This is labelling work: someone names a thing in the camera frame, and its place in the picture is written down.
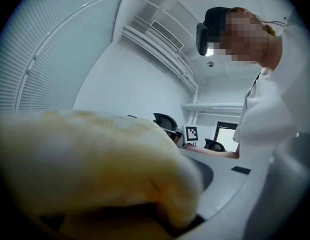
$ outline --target white wall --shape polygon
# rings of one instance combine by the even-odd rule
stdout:
[[[181,104],[191,92],[167,67],[124,37],[101,55],[84,81],[73,109],[133,115],[154,120],[153,113],[173,117],[181,127]]]
[[[198,147],[205,146],[205,139],[214,139],[217,121],[234,123],[239,122],[240,117],[234,116],[223,116],[223,115],[198,115],[196,126],[198,131],[199,142],[197,143]]]
[[[198,100],[200,103],[243,103],[253,81],[245,79],[209,83],[199,89]]]

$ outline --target window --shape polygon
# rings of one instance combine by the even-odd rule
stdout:
[[[238,144],[233,141],[236,123],[217,122],[214,141],[221,143],[227,151],[235,152]]]

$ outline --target white shirt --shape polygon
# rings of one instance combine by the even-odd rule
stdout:
[[[280,142],[294,137],[302,125],[309,125],[310,102],[305,97],[310,99],[310,88],[304,85],[305,71],[310,72],[310,34],[289,26],[281,36],[283,49],[278,66],[270,74],[263,68],[245,96],[233,138],[240,144],[240,159],[270,155]]]

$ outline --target black device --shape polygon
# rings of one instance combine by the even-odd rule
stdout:
[[[175,131],[175,129],[178,127],[177,122],[167,114],[154,113],[153,115],[155,117],[153,122],[159,125],[161,128]]]
[[[221,144],[221,143],[219,143],[219,142],[217,142],[215,140],[206,138],[205,141],[206,141],[206,144],[204,146],[204,149],[212,150],[212,151],[216,151],[216,152],[224,152],[224,151],[226,151],[226,149],[223,146],[223,144]]]
[[[196,47],[200,55],[206,55],[208,43],[218,43],[220,41],[220,31],[225,29],[225,16],[230,9],[228,7],[210,8],[205,14],[205,21],[197,24]]]
[[[204,56],[208,49],[209,29],[203,23],[198,23],[196,27],[196,47],[200,55]]]
[[[250,172],[251,172],[250,169],[247,169],[247,168],[244,168],[244,167],[240,167],[240,166],[235,166],[231,170],[235,171],[235,172],[238,172],[238,173],[241,173],[241,174],[246,174],[246,175],[249,175]]]

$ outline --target hair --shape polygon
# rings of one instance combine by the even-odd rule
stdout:
[[[249,10],[242,8],[242,7],[234,7],[232,9],[230,9],[231,12],[238,12],[239,10],[245,10],[245,11],[250,12]],[[256,20],[258,20],[258,22],[261,24],[261,27],[264,31],[266,31],[267,33],[269,33],[272,36],[275,36],[274,28],[272,28],[270,25],[266,24],[260,17],[258,17],[254,13],[251,13],[251,14],[256,18]]]

